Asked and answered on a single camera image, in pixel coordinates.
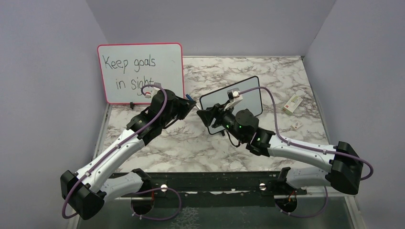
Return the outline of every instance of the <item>purple cable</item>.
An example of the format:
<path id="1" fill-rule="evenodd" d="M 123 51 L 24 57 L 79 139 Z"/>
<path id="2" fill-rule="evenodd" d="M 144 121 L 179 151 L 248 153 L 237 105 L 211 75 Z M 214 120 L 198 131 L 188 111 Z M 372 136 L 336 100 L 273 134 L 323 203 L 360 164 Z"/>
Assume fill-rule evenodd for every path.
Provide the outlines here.
<path id="1" fill-rule="evenodd" d="M 324 188 L 325 188 L 325 194 L 326 194 L 325 203 L 323 204 L 323 207 L 322 207 L 317 213 L 314 213 L 314 214 L 312 214 L 312 215 L 307 215 L 307 216 L 294 215 L 294 214 L 291 214 L 291 213 L 288 213 L 288 212 L 285 212 L 285 211 L 281 210 L 281 208 L 280 208 L 277 204 L 276 204 L 276 207 L 277 207 L 278 209 L 280 209 L 282 213 L 284 213 L 284 214 L 286 214 L 286 215 L 288 215 L 288 216 L 292 216 L 292 217 L 296 217 L 296 218 L 301 218 L 301 219 L 315 217 L 315 216 L 317 216 L 317 215 L 322 214 L 322 213 L 325 211 L 326 206 L 327 206 L 328 203 L 329 203 L 328 190 L 326 189 L 325 186 L 324 186 Z"/>
<path id="2" fill-rule="evenodd" d="M 277 114 L 276 114 L 276 102 L 274 101 L 273 95 L 271 94 L 270 90 L 267 89 L 266 87 L 261 87 L 261 86 L 260 86 L 260 87 L 254 87 L 254 88 L 251 88 L 251 89 L 247 89 L 247 90 L 245 90 L 245 91 L 240 92 L 239 94 L 245 94 L 245 93 L 247 93 L 247 92 L 249 92 L 249 91 L 253 91 L 253 90 L 256 90 L 256 89 L 264 89 L 264 90 L 266 90 L 266 91 L 268 92 L 268 94 L 270 95 L 271 102 L 273 102 L 274 124 L 275 124 L 275 126 L 276 126 L 276 134 L 277 134 L 277 136 L 278 136 L 283 142 L 288 143 L 288 140 L 285 139 L 285 138 L 283 138 L 283 136 L 281 136 L 281 135 L 280 135 L 280 132 L 278 131 Z M 301 145 L 301 144 L 298 144 L 298 143 L 294 143 L 294 142 L 290 142 L 289 144 L 290 144 L 290 145 L 293 145 L 293 146 L 296 146 L 296 147 L 303 148 L 303 149 L 308 149 L 308 150 L 313 150 L 313 151 L 316 151 L 316 152 L 321 152 L 321 153 L 323 153 L 323 150 L 322 150 L 322 149 L 317 149 L 317 148 L 313 148 L 313 147 L 310 147 L 310 146 L 304 146 L 304 145 Z M 326 153 L 328 153 L 328 154 L 336 154 L 336 155 L 340 155 L 340 156 L 349 157 L 349 158 L 351 158 L 351 159 L 354 159 L 354 160 L 357 160 L 357 161 L 360 161 L 360 162 L 363 162 L 364 164 L 366 164 L 366 165 L 370 168 L 370 172 L 369 172 L 369 174 L 366 175 L 365 177 L 360 178 L 360 180 L 366 180 L 366 179 L 370 178 L 370 177 L 373 175 L 373 173 L 374 173 L 374 168 L 373 168 L 373 166 L 372 166 L 368 161 L 366 161 L 366 160 L 364 160 L 364 159 L 361 159 L 361 158 L 359 158 L 359 157 L 352 156 L 352 155 L 349 155 L 349 154 L 345 154 L 345 153 L 341 153 L 341 152 L 335 152 L 335 151 L 330 151 L 330 150 L 326 150 Z"/>
<path id="3" fill-rule="evenodd" d="M 159 112 L 156 114 L 155 117 L 152 118 L 152 120 L 150 122 L 148 122 L 146 125 L 144 125 L 142 128 L 140 128 L 139 130 L 137 130 L 135 133 L 131 134 L 129 137 L 125 138 L 124 140 L 122 140 L 120 143 L 118 143 L 118 147 L 122 146 L 124 143 L 126 143 L 128 140 L 130 140 L 131 138 L 133 138 L 134 136 L 136 136 L 137 134 L 141 133 L 144 129 L 146 129 L 148 126 L 150 126 L 153 122 L 156 121 L 156 119 L 158 119 L 158 117 L 162 114 L 164 108 L 166 107 L 166 103 L 167 103 L 167 94 L 166 91 L 159 85 L 154 85 L 154 84 L 147 84 L 144 85 L 140 91 L 142 92 L 142 94 L 144 95 L 145 93 L 143 92 L 143 89 L 145 87 L 157 87 L 159 88 L 164 95 L 164 101 L 163 101 L 163 105 L 162 108 L 159 110 Z M 114 150 L 116 150 L 117 147 L 113 147 L 110 151 L 108 151 L 99 161 L 97 161 L 86 173 L 89 173 L 91 175 L 91 172 L 93 172 L 107 157 L 109 157 L 112 152 L 114 152 Z M 75 185 L 73 185 L 73 187 L 70 189 L 69 193 L 66 196 L 66 199 L 64 200 L 64 204 L 62 207 L 62 217 L 65 219 L 70 219 L 74 216 L 76 216 L 78 213 L 74 213 L 70 216 L 66 215 L 66 207 L 67 204 L 69 203 L 69 199 L 73 194 L 73 191 L 77 188 L 77 186 L 79 186 L 79 184 L 87 177 L 86 174 L 84 174 L 76 183 Z"/>
<path id="4" fill-rule="evenodd" d="M 180 194 L 176 190 L 174 190 L 174 189 L 172 189 L 170 187 L 164 187 L 164 188 L 157 187 L 157 188 L 149 189 L 149 190 L 142 191 L 142 192 L 136 192 L 136 193 L 133 193 L 133 194 L 145 194 L 145 193 L 148 193 L 148 192 L 154 192 L 156 190 L 162 190 L 162 189 L 167 189 L 167 190 L 170 190 L 170 191 L 174 192 L 177 195 L 177 198 L 179 198 L 179 208 L 177 209 L 177 211 L 173 215 L 171 215 L 169 217 L 165 217 L 165 218 L 154 218 L 154 217 L 147 217 L 147 216 L 143 216 L 143 215 L 138 215 L 134 211 L 132 203 L 131 203 L 131 210 L 132 210 L 133 215 L 141 217 L 141 219 L 151 219 L 151 220 L 154 220 L 154 221 L 166 221 L 166 220 L 169 220 L 169 219 L 172 219 L 172 218 L 176 217 L 178 215 L 178 213 L 180 213 L 180 211 L 181 211 L 181 197 L 180 197 Z"/>

